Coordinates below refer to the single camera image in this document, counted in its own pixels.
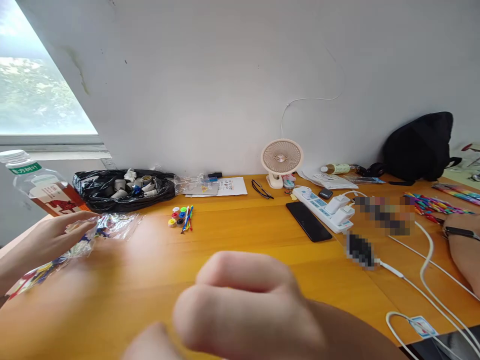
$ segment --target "wooden desk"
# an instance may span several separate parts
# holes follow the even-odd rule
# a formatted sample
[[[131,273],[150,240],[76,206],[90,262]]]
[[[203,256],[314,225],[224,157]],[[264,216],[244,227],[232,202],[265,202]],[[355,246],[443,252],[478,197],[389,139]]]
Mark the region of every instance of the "wooden desk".
[[[285,207],[290,197],[283,190],[272,189],[275,199],[266,200],[252,189],[252,178],[268,186],[264,175],[245,176],[248,195],[178,196],[143,210],[146,216],[130,241],[97,243],[89,258],[70,264],[41,286],[9,301],[0,310],[0,358],[119,359],[134,336],[154,321],[165,322],[178,344],[171,322],[175,301],[193,284],[202,264],[220,250],[264,253],[281,260],[291,267],[307,297],[354,314],[393,341],[385,323],[389,311],[423,315],[440,333],[454,330],[403,280],[382,268],[365,271],[348,260],[340,244],[342,235],[310,242]],[[310,186],[315,193],[320,190],[303,179],[297,183]],[[399,197],[403,191],[421,193],[478,211],[475,205],[430,189],[430,185],[362,185],[360,191],[377,197]],[[194,231],[181,235],[180,229],[169,228],[167,221],[173,207],[187,204],[195,206]],[[433,260],[466,284],[453,265],[440,227],[421,216],[416,219],[433,237]],[[382,236],[362,215],[355,215],[353,222],[353,230],[366,232],[362,235],[374,243],[382,260],[422,288],[422,258]],[[420,231],[402,240],[423,254],[428,251],[428,241]],[[465,324],[480,324],[479,304],[457,284],[433,266],[427,270],[426,280]],[[420,340],[402,319],[394,318],[392,323],[405,343]],[[188,359],[212,359],[183,352]]]

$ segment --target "white cord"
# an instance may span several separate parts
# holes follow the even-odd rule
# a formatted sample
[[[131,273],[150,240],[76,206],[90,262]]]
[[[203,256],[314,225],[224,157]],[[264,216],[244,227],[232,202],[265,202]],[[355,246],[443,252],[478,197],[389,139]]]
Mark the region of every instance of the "white cord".
[[[438,297],[436,297],[432,291],[430,290],[430,288],[428,287],[427,283],[425,282],[425,271],[427,269],[427,266],[428,264],[431,262],[431,259],[432,259],[432,256],[433,256],[433,253],[434,253],[434,242],[432,240],[432,237],[430,236],[430,234],[423,228],[423,226],[421,226],[418,222],[415,221],[415,225],[417,225],[420,230],[426,235],[427,239],[428,239],[428,243],[429,243],[429,249],[428,249],[428,254],[425,258],[425,261],[420,269],[420,279],[421,279],[421,282],[423,284],[423,286],[425,287],[425,289],[427,289],[427,291],[430,293],[430,295],[432,295],[432,297],[459,323],[461,324],[465,331],[468,333],[468,335],[471,336],[473,342],[475,343],[475,345],[472,343],[472,341],[468,338],[468,336],[464,333],[463,330],[461,330],[457,324],[455,324],[438,306],[437,304],[435,304],[433,302],[433,300],[431,300],[418,286],[416,286],[413,282],[411,282],[409,279],[407,279],[405,276],[403,276],[403,274],[399,271],[397,271],[396,269],[394,269],[395,271],[392,271],[392,267],[381,262],[380,261],[380,265],[382,265],[384,268],[388,269],[389,271],[393,272],[396,276],[404,279],[407,283],[409,283],[414,289],[416,289],[420,294],[423,295],[423,297],[425,297],[425,299],[427,299],[430,304],[433,305],[433,307],[440,313],[443,315],[443,317],[445,319],[447,319],[455,329],[457,329],[457,331],[465,338],[465,340],[467,341],[467,343],[471,346],[471,348],[473,349],[473,351],[475,352],[475,354],[477,355],[477,357],[480,359],[480,344],[479,342],[477,341],[477,339],[475,338],[475,336],[472,334],[472,332],[468,329],[468,327],[457,317],[455,316],[455,314],[453,314],[439,299]],[[407,348],[407,346],[400,340],[399,336],[397,335],[397,333],[395,332],[395,330],[393,329],[393,327],[391,326],[390,324],[390,317],[392,315],[398,315],[398,316],[402,316],[406,319],[410,319],[408,318],[406,315],[403,315],[403,314],[400,314],[400,313],[397,313],[397,312],[389,312],[387,315],[386,315],[386,322],[388,324],[388,327],[390,328],[392,334],[395,336],[395,338],[398,340],[398,342],[402,345],[402,347],[414,358],[414,359],[417,359],[417,357],[415,357],[412,352]]]
[[[366,198],[369,197],[369,196],[365,195],[363,192],[356,191],[356,190],[344,192],[342,195],[353,194],[353,193],[363,195],[363,196],[366,197]]]
[[[284,137],[284,117],[285,117],[285,113],[287,112],[287,109],[289,108],[290,104],[291,103],[294,103],[294,102],[297,102],[297,101],[300,101],[300,100],[325,100],[325,101],[332,101],[332,100],[336,100],[338,99],[340,96],[342,96],[342,94],[344,93],[345,91],[345,88],[347,87],[347,75],[345,75],[345,70],[344,68],[337,62],[337,59],[335,59],[335,57],[332,55],[332,53],[330,52],[329,48],[323,44],[323,46],[325,47],[326,51],[328,52],[328,54],[331,56],[331,58],[333,59],[333,62],[335,63],[335,65],[337,65],[340,70],[341,70],[341,73],[343,74],[343,87],[340,91],[340,93],[335,96],[335,97],[332,97],[332,98],[323,98],[323,97],[302,97],[302,98],[299,98],[299,99],[295,99],[295,100],[292,100],[290,101],[286,106],[285,106],[285,110],[283,110],[283,114],[281,115],[281,119],[280,119],[280,131],[281,131],[281,137],[283,138]]]
[[[393,236],[388,236],[390,239],[396,241],[397,243],[399,243],[400,245],[403,245],[404,247],[406,247],[407,249],[413,251],[415,254],[417,254],[418,256],[426,259],[425,256],[423,256],[421,253],[419,253],[418,251],[416,251],[415,249],[411,248],[410,246],[404,244],[403,242],[401,242],[400,240],[394,238]],[[468,287],[466,287],[465,285],[463,285],[460,281],[458,281],[456,278],[454,278],[452,275],[450,275],[449,272],[447,272],[444,268],[442,268],[441,266],[437,265],[436,263],[434,263],[433,261],[430,261],[430,264],[432,264],[433,266],[435,266],[436,268],[438,268],[440,271],[442,271],[445,275],[447,275],[450,279],[452,279],[454,282],[456,282],[458,285],[460,285],[465,291],[467,291],[470,295],[472,295],[475,299],[477,299],[478,301],[480,301],[480,298],[478,298],[472,291],[470,291],[470,289]]]
[[[477,338],[472,334],[472,332],[469,330],[469,328],[453,313],[450,311],[450,309],[448,309],[441,301],[438,297],[435,296],[435,294],[432,292],[432,290],[430,290],[429,286],[427,285],[427,283],[425,282],[425,271],[427,270],[427,266],[429,265],[429,262],[430,260],[432,259],[432,256],[434,254],[434,241],[432,240],[432,237],[430,236],[430,234],[424,229],[424,227],[422,225],[420,225],[418,222],[415,221],[415,225],[417,225],[420,230],[425,234],[426,238],[428,239],[428,242],[430,244],[430,249],[428,250],[428,254],[425,258],[425,261],[423,262],[423,265],[420,269],[420,280],[421,280],[421,283],[423,284],[423,286],[425,287],[425,289],[428,291],[428,293],[435,299],[435,301],[437,303],[439,303],[441,305],[442,308],[444,308],[460,325],[462,325],[464,328],[465,328],[465,331],[468,333],[468,335],[471,336],[473,342],[475,343],[475,345],[477,346],[477,348],[474,348],[475,349],[475,353],[477,354],[478,358],[480,359],[480,352],[479,352],[479,349],[480,349],[480,343],[477,341]]]
[[[415,323],[415,320],[411,319],[410,317],[402,314],[402,313],[399,313],[399,312],[396,312],[396,311],[390,311],[386,314],[385,316],[385,320],[386,320],[386,324],[388,325],[388,327],[390,328],[390,331],[392,332],[393,336],[395,336],[395,338],[397,339],[397,341],[401,344],[401,346],[405,349],[405,351],[407,353],[410,354],[410,356],[412,358],[414,358],[415,360],[419,360],[418,357],[416,357],[411,351],[410,349],[405,345],[405,343],[402,341],[402,339],[400,339],[400,337],[397,335],[397,333],[395,332],[394,328],[392,327],[392,324],[390,324],[390,318],[392,316],[399,316],[399,317],[402,317],[404,319],[407,319],[409,322],[412,322],[412,323]],[[424,328],[420,323],[416,323],[418,326],[420,326],[425,332],[429,333],[429,329],[426,329]],[[458,360],[462,360],[458,355],[456,355],[452,350],[449,349],[448,346],[446,346],[441,340],[439,340],[436,336],[432,336],[431,337],[433,340],[435,340],[440,346],[442,346],[445,350],[447,350],[450,354],[452,354],[454,357],[456,357]]]

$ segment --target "tree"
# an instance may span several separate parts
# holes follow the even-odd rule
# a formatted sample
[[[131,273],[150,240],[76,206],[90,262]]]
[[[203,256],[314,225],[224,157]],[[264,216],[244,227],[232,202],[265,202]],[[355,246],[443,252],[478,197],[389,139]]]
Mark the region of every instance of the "tree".
[[[0,134],[95,134],[53,61],[0,58]]]

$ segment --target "fan grille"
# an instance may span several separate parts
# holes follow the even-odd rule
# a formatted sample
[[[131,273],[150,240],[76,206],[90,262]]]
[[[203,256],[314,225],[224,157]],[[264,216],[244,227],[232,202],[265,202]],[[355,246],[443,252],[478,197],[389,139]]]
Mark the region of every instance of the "fan grille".
[[[272,173],[292,172],[300,159],[300,149],[289,141],[276,141],[263,152],[263,162]]]

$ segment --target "desk fan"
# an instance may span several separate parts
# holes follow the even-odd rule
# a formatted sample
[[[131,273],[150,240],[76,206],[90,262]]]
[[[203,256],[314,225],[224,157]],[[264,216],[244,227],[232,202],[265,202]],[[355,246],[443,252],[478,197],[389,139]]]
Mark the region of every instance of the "desk fan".
[[[261,152],[261,164],[268,171],[266,180],[272,189],[284,186],[282,175],[293,173],[304,160],[302,148],[289,139],[270,142]]]

